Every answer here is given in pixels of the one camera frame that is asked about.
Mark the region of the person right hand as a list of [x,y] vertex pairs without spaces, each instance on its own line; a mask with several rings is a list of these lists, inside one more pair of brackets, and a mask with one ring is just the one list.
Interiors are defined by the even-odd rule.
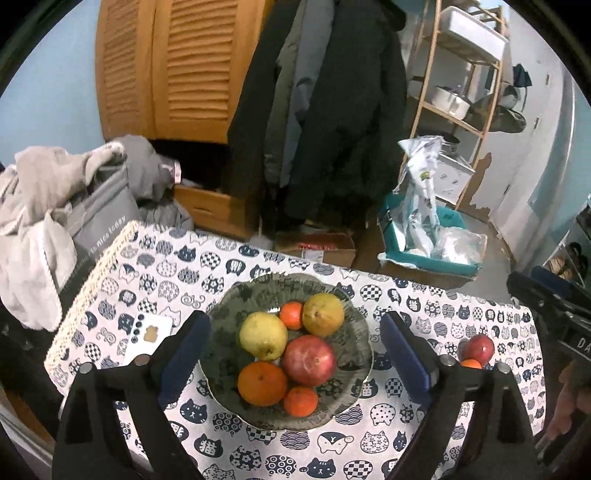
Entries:
[[572,361],[559,376],[563,388],[546,432],[551,440],[556,440],[560,435],[569,432],[572,426],[572,415],[576,410],[585,414],[589,414],[591,410],[590,388],[585,386],[575,389],[571,385],[575,366],[576,363]]

